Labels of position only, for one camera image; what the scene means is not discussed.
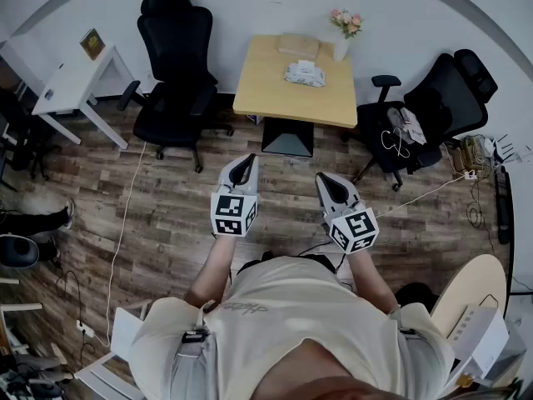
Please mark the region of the white printed packet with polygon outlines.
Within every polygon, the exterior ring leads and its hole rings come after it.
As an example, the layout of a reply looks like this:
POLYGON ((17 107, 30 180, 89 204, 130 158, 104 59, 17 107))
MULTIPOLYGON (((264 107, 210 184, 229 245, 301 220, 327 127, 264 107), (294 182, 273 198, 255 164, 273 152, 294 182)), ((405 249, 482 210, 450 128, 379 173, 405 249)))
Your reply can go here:
POLYGON ((426 144, 426 136, 423 133, 416 115, 405 107, 401 109, 401 114, 404 119, 406 131, 408 132, 411 140, 415 143, 419 143, 420 145, 426 144))

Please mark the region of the brown book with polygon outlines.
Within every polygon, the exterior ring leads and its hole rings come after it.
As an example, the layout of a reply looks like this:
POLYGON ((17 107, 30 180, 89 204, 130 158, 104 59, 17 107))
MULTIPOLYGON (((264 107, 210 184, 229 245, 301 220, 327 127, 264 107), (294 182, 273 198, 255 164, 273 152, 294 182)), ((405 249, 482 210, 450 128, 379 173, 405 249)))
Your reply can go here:
POLYGON ((92 61, 96 60, 105 48, 105 44, 95 28, 89 30, 79 44, 92 61))

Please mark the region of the dark round seat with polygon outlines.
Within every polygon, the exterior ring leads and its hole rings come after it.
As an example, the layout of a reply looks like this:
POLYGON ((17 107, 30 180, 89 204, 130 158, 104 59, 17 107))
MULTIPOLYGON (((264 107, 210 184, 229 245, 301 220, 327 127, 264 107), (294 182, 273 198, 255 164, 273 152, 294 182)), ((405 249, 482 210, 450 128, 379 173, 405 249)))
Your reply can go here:
POLYGON ((39 259, 37 244, 28 237, 1 234, 0 264, 7 268, 30 268, 39 259))

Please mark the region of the small cardboard box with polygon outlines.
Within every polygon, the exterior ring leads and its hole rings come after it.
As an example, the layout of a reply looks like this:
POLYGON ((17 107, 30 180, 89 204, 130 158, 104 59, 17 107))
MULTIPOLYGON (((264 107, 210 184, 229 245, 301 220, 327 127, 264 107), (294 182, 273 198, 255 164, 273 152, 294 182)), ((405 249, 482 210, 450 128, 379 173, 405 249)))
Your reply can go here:
POLYGON ((458 146, 449 151, 454 169, 458 173, 474 171, 485 176, 491 171, 491 159, 486 156, 479 137, 466 136, 458 146))

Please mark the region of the black mesh office chair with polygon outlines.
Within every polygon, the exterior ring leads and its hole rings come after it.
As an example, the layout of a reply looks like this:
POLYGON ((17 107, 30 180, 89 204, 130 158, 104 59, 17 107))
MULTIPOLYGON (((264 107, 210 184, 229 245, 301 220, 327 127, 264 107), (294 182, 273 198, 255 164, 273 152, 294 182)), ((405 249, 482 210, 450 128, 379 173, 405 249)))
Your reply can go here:
POLYGON ((353 184, 377 165, 394 176, 395 192, 403 185, 400 170, 412 174, 437 164, 442 159, 442 143, 453 143, 455 136, 484 127, 488 122, 486 104, 498 89, 484 63, 470 49, 460 49, 452 55, 442 53, 401 101, 386 99, 390 88, 401 85, 398 77, 379 75, 371 81, 381 89, 378 101, 357 107, 357 125, 344 132, 341 139, 346 142, 353 138, 371 153, 370 162, 352 180, 353 184), (395 135, 386 115, 389 107, 414 113, 427 143, 407 143, 395 135))

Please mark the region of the white router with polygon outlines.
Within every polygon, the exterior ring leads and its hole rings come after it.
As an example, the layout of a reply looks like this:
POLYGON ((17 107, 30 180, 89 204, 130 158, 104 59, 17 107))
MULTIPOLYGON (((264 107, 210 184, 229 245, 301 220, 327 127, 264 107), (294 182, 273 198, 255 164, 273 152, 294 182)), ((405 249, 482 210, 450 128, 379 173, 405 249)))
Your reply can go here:
POLYGON ((500 164, 519 162, 521 159, 508 133, 496 137, 494 147, 494 158, 500 164))

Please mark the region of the black table base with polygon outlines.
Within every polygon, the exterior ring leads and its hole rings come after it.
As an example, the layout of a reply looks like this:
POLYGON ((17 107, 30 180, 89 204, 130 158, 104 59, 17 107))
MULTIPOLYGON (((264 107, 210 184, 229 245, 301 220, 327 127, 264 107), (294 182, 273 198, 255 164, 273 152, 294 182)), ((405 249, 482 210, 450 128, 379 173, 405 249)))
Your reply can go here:
POLYGON ((314 124, 267 117, 264 122, 262 152, 294 157, 313 156, 314 124))

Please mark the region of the white desk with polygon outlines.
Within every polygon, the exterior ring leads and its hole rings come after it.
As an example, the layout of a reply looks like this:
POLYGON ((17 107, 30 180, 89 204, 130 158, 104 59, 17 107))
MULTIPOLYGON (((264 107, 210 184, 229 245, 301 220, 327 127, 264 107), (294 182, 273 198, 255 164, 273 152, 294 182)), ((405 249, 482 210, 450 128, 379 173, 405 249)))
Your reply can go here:
POLYGON ((134 78, 114 45, 107 45, 94 60, 83 50, 75 51, 63 60, 49 78, 32 114, 79 145, 81 139, 52 116, 53 113, 59 115, 78 110, 121 149, 128 148, 127 141, 93 109, 97 104, 97 97, 103 95, 99 83, 109 67, 114 67, 117 71, 120 79, 117 93, 122 94, 134 78))

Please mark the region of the black high-back office chair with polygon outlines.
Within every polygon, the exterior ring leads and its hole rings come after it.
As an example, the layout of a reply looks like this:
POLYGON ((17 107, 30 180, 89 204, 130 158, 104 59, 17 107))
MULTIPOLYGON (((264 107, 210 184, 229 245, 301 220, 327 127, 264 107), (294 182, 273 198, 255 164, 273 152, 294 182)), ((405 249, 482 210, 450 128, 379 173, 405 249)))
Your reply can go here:
POLYGON ((157 159, 167 148, 189 149, 196 173, 203 170, 197 151, 202 132, 233 134, 230 125, 214 119, 217 80, 207 68, 212 22, 212 13, 191 0, 142 0, 137 27, 157 84, 142 95, 133 81, 117 104, 120 111, 131 102, 140 106, 133 133, 157 146, 157 159))

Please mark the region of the person's right forearm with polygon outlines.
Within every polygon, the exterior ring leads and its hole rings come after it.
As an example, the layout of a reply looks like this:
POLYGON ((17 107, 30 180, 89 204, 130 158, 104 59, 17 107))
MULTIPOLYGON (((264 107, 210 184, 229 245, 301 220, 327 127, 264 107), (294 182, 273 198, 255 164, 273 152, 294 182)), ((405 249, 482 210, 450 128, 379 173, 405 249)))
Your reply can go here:
POLYGON ((377 271, 367 249, 349 254, 347 260, 360 298, 367 300, 385 314, 399 308, 396 297, 377 271))

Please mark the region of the pink flower bouquet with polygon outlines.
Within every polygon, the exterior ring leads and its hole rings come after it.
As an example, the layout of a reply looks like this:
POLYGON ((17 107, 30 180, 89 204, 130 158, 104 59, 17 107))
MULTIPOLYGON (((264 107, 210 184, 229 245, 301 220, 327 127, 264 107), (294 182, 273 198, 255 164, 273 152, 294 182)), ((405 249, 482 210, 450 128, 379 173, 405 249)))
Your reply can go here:
POLYGON ((345 39, 353 38, 361 31, 361 15, 352 14, 346 9, 331 10, 329 20, 332 25, 341 30, 345 39))

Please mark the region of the flat beige cardboard box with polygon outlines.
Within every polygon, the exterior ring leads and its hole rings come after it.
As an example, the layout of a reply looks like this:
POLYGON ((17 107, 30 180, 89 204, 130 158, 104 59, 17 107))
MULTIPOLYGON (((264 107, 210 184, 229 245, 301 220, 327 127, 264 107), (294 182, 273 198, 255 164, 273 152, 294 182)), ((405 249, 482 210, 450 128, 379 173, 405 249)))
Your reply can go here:
POLYGON ((315 59, 320 47, 320 42, 305 35, 283 33, 279 37, 277 49, 280 53, 295 55, 308 60, 315 59))

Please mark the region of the black desk chair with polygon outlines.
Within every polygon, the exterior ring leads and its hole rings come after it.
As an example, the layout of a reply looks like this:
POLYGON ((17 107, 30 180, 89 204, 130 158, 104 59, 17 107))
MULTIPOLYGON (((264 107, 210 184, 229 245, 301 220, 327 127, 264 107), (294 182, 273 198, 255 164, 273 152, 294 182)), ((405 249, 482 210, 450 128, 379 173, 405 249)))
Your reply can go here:
POLYGON ((29 114, 16 95, 0 87, 0 116, 8 123, 8 129, 15 135, 15 144, 7 144, 7 150, 12 151, 11 168, 14 171, 26 170, 32 165, 30 177, 36 178, 36 167, 45 181, 49 176, 45 173, 44 158, 61 147, 52 144, 55 130, 39 116, 29 114))

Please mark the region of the round wooden table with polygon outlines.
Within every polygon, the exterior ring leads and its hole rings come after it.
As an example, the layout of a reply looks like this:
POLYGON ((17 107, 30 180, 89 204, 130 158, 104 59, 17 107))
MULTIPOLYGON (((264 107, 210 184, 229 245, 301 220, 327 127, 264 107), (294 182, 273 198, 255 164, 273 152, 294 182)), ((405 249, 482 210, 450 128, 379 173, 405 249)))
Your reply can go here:
POLYGON ((490 254, 472 258, 447 283, 431 311, 431 320, 447 338, 471 304, 499 308, 507 303, 506 274, 501 262, 490 254))

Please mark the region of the grey cloth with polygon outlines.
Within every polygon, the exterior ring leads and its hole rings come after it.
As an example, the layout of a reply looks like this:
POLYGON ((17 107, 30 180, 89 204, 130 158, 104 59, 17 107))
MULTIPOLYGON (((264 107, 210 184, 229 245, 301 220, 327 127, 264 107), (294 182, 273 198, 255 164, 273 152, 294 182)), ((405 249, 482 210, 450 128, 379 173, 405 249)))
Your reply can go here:
POLYGON ((389 107, 386 115, 392 126, 392 132, 395 133, 395 135, 397 135, 402 141, 413 143, 401 111, 395 107, 389 107))

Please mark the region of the white box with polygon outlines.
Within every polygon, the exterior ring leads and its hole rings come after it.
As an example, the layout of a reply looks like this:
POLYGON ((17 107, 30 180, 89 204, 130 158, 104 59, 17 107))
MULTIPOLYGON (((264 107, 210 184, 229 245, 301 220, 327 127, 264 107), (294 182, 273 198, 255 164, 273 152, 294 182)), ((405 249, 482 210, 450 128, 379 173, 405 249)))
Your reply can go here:
POLYGON ((484 377, 501 355, 509 333, 499 308, 469 305, 448 340, 456 359, 466 369, 484 377))

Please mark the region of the white vase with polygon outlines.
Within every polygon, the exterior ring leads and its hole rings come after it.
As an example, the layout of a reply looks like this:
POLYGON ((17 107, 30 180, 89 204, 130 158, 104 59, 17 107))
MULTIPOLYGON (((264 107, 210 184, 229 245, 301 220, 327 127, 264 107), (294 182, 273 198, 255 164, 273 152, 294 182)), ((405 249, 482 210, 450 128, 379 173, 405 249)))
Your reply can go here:
POLYGON ((345 58, 349 45, 350 38, 346 38, 344 34, 341 34, 337 38, 333 52, 333 60, 335 62, 341 62, 345 58))

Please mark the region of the light wooden table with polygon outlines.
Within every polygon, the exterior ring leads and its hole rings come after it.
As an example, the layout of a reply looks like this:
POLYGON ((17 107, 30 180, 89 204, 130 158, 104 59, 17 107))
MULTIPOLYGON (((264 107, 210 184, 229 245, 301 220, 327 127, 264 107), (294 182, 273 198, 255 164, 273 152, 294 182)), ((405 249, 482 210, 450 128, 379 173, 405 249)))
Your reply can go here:
POLYGON ((284 77, 286 68, 297 57, 279 52, 278 43, 279 37, 275 35, 252 37, 233 102, 234 112, 355 127, 356 93, 351 59, 334 61, 334 45, 321 42, 316 65, 325 73, 326 85, 295 84, 284 77))

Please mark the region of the white chair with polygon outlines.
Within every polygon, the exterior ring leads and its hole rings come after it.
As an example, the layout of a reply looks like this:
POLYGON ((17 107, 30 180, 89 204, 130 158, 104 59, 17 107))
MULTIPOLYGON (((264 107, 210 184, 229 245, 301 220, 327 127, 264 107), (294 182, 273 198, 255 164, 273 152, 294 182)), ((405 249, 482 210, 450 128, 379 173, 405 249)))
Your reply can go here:
POLYGON ((104 364, 114 358, 128 362, 132 341, 151 303, 152 300, 147 299, 125 308, 118 307, 113 322, 110 352, 74 374, 78 381, 104 400, 146 400, 137 387, 105 368, 104 364))

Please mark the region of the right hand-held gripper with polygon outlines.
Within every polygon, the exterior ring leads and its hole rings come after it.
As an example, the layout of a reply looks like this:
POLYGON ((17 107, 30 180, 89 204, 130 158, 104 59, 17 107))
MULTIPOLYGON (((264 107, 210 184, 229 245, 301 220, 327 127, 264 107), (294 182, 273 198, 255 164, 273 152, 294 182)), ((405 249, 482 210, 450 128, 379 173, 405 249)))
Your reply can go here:
POLYGON ((374 244, 379 234, 376 216, 370 207, 359 201, 360 196, 353 183, 334 173, 319 172, 316 175, 316 190, 324 228, 334 244, 346 254, 374 244), (355 202, 348 206, 352 199, 355 202))

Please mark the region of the person's left forearm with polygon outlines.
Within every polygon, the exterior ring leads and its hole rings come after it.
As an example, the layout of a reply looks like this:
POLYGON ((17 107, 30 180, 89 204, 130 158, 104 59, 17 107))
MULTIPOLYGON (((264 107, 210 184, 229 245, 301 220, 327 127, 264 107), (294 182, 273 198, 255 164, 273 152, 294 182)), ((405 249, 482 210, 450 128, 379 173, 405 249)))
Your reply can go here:
POLYGON ((201 271, 189 287, 184 301, 193 307, 222 301, 226 289, 237 237, 219 235, 215 240, 201 271))

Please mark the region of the white wet wipe pack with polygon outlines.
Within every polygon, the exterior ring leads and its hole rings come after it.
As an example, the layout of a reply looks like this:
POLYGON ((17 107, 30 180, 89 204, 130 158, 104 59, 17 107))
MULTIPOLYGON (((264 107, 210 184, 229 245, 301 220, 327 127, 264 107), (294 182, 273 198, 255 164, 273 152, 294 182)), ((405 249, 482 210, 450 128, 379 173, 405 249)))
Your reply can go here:
POLYGON ((315 88, 321 88, 326 85, 326 75, 319 67, 315 65, 316 67, 313 71, 302 72, 297 69, 297 63, 293 62, 287 67, 284 76, 286 81, 315 88))

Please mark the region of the person's cream t-shirt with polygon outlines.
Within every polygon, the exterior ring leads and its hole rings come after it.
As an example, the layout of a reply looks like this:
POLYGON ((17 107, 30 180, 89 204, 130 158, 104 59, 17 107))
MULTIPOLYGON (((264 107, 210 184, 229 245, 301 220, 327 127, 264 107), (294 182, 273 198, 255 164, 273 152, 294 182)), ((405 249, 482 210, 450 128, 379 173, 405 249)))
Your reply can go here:
POLYGON ((385 314, 320 263, 277 257, 238 274, 214 309, 155 301, 128 362, 147 400, 252 400, 306 340, 354 378, 409 400, 436 400, 455 358, 422 304, 385 314))

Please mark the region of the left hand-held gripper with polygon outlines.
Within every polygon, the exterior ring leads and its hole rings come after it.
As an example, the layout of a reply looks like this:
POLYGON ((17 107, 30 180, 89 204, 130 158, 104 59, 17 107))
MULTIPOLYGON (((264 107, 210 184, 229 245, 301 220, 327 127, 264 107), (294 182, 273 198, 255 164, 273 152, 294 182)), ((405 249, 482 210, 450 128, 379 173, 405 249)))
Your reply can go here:
POLYGON ((211 195, 211 223, 216 236, 245 237, 257 217, 259 158, 255 153, 242 155, 221 171, 217 188, 211 195), (243 185, 244 191, 232 189, 243 185))

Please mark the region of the black long bar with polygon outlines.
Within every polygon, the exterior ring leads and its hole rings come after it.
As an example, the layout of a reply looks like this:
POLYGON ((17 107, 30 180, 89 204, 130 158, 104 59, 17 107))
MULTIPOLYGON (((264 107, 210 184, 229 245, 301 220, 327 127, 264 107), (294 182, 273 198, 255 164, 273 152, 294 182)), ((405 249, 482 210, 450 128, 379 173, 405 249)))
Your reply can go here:
POLYGON ((502 245, 511 241, 511 216, 508 203, 508 176, 503 167, 495 171, 496 184, 496 213, 498 225, 498 240, 502 245))

